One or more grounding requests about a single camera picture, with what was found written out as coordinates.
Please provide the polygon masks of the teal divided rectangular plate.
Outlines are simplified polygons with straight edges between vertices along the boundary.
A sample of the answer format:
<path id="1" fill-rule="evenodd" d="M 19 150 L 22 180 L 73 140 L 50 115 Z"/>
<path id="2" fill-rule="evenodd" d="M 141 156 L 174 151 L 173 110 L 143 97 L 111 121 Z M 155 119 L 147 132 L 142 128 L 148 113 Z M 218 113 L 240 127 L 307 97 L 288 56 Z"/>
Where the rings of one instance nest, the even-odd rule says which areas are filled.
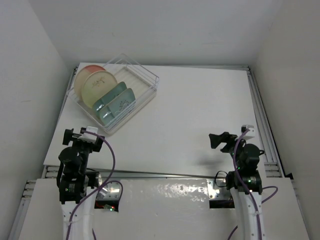
<path id="1" fill-rule="evenodd" d="M 103 95 L 100 99 L 98 99 L 92 109 L 95 115 L 98 117 L 100 110 L 110 102 L 112 102 L 118 95 L 124 92 L 127 89 L 127 85 L 121 81 L 114 88 L 112 88 L 109 92 Z"/>

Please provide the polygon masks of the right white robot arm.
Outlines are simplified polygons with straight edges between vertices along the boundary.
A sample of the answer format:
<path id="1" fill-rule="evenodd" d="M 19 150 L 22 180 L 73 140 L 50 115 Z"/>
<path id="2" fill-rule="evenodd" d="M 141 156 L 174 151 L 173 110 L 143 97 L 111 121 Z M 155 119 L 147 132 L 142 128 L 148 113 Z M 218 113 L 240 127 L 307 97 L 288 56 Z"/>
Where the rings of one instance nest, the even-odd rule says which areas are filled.
<path id="1" fill-rule="evenodd" d="M 254 137 L 253 128 L 243 126 L 241 135 L 229 132 L 209 134 L 210 146 L 220 149 L 232 157 L 234 170 L 226 175 L 226 189 L 230 191 L 237 217 L 237 229 L 242 240 L 264 240 L 266 238 L 262 217 L 262 179 L 258 171 L 260 156 L 264 151 L 247 143 L 245 136 Z"/>

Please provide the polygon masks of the pink and cream round plate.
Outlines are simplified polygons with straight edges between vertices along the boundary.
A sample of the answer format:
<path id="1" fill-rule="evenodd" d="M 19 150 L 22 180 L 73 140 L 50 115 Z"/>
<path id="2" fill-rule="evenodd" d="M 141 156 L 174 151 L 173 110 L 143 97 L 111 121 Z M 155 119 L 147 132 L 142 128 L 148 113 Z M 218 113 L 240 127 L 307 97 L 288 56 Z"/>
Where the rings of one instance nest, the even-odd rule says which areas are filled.
<path id="1" fill-rule="evenodd" d="M 80 100 L 82 100 L 82 87 L 83 87 L 84 82 L 87 80 L 87 78 L 91 74 L 98 72 L 98 71 L 105 71 L 105 69 L 102 66 L 91 64 L 91 65 L 88 65 L 88 66 L 82 68 L 76 74 L 73 89 L 74 89 L 75 94 L 77 95 L 77 97 Z"/>

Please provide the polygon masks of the teal dotted rectangular plate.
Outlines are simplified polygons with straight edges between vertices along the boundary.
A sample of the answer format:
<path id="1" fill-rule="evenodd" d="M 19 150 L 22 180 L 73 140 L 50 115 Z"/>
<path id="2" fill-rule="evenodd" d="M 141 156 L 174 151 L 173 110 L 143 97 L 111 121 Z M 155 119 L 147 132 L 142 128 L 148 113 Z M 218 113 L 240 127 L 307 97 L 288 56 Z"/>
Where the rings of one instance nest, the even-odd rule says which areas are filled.
<path id="1" fill-rule="evenodd" d="M 106 126 L 136 100 L 131 88 L 127 88 L 99 111 L 99 119 Z"/>

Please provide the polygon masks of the green and cream round plate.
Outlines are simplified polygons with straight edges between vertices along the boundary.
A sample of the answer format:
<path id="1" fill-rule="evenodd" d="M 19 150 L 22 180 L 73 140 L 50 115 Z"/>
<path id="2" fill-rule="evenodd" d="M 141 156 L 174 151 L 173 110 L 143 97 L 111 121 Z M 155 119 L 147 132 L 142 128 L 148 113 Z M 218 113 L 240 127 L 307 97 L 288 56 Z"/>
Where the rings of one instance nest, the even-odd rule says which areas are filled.
<path id="1" fill-rule="evenodd" d="M 81 89 L 83 103 L 92 108 L 93 105 L 118 84 L 113 74 L 106 70 L 92 73 Z"/>

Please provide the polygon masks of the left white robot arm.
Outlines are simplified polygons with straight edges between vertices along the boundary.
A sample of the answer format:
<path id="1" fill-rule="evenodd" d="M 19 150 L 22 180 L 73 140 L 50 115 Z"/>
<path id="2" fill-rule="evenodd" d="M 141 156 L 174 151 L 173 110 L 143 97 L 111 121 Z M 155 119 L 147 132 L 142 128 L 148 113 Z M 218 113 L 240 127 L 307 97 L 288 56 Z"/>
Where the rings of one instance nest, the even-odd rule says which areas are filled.
<path id="1" fill-rule="evenodd" d="M 87 126 L 74 133 L 64 131 L 56 178 L 62 210 L 64 240 L 93 240 L 93 215 L 99 187 L 99 173 L 87 170 L 89 155 L 99 152 L 103 140 L 96 136 L 98 128 Z"/>

